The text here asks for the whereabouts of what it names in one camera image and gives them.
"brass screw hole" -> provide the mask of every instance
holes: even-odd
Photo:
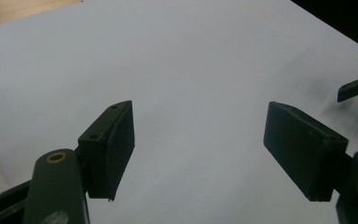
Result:
[[[66,158],[66,154],[64,152],[56,152],[48,156],[48,163],[58,163],[64,161]]]

